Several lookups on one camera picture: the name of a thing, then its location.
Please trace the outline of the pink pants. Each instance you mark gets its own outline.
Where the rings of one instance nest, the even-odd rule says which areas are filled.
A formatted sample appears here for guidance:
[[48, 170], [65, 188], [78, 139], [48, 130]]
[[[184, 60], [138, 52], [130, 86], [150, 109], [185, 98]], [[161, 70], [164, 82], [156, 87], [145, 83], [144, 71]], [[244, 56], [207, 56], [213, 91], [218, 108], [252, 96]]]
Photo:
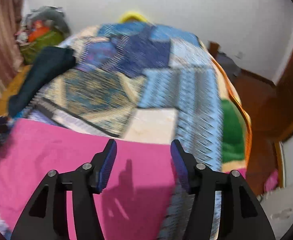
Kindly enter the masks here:
[[[108, 139], [20, 119], [0, 148], [0, 217], [13, 228], [50, 171], [91, 161]], [[175, 187], [169, 145], [117, 141], [107, 187], [94, 197], [106, 239], [156, 239]]]

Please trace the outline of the dark teal folded garment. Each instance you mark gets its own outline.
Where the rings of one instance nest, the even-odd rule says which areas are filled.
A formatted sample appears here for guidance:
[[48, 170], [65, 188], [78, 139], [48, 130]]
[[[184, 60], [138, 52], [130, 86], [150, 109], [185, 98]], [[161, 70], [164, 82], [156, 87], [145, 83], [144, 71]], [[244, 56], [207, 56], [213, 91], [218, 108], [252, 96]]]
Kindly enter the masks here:
[[73, 68], [76, 64], [74, 50], [71, 48], [43, 48], [29, 70], [18, 93], [10, 97], [8, 114], [15, 117], [34, 98], [37, 92], [55, 77]]

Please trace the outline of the green orange blanket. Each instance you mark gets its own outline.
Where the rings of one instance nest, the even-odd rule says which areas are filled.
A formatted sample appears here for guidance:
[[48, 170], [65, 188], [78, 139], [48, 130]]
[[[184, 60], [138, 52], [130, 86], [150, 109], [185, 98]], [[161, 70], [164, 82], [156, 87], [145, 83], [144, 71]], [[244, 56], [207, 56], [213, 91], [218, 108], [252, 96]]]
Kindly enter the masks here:
[[223, 111], [222, 171], [238, 170], [245, 177], [252, 147], [251, 119], [225, 70], [211, 59]]

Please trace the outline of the brown wooden wardrobe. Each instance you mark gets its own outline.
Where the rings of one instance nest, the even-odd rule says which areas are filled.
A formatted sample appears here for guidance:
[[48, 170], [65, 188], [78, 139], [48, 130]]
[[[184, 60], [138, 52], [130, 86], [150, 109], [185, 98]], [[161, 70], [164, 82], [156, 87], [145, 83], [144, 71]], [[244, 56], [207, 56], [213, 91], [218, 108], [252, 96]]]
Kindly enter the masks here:
[[269, 176], [281, 170], [275, 143], [293, 125], [293, 52], [277, 84], [247, 70], [242, 70], [232, 84], [251, 118], [246, 180], [256, 195], [263, 194]]

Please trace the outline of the grey stuffed toy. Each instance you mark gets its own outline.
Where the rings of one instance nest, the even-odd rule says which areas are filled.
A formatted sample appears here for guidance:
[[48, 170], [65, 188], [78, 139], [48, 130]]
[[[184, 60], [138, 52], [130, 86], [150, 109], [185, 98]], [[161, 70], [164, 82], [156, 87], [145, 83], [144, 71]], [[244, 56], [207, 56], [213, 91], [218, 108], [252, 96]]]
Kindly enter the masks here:
[[28, 29], [36, 21], [42, 21], [44, 25], [55, 28], [66, 36], [70, 35], [70, 28], [65, 20], [65, 13], [61, 7], [42, 6], [38, 9], [31, 10], [23, 20]]

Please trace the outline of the blue patchwork bedspread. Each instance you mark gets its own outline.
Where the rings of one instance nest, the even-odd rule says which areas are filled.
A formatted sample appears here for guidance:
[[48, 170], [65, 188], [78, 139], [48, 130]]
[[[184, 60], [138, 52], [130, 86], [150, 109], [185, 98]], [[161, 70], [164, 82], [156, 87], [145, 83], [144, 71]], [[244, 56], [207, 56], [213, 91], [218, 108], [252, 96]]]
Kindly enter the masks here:
[[[163, 25], [107, 24], [60, 48], [74, 50], [75, 66], [44, 85], [15, 117], [8, 114], [0, 148], [18, 120], [28, 119], [116, 142], [170, 146], [178, 139], [197, 162], [220, 171], [218, 83], [211, 58], [194, 35]], [[156, 239], [182, 238], [193, 200], [175, 174]], [[0, 217], [7, 239], [13, 229]]]

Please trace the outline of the yellow pool noodle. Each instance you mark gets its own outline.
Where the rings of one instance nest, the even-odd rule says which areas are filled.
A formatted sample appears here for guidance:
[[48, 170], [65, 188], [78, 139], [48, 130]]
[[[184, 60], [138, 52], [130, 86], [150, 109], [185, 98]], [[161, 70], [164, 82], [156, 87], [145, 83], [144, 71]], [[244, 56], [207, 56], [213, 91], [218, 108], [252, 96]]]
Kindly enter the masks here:
[[148, 22], [147, 18], [136, 11], [127, 11], [120, 16], [119, 23], [128, 23], [128, 22]]

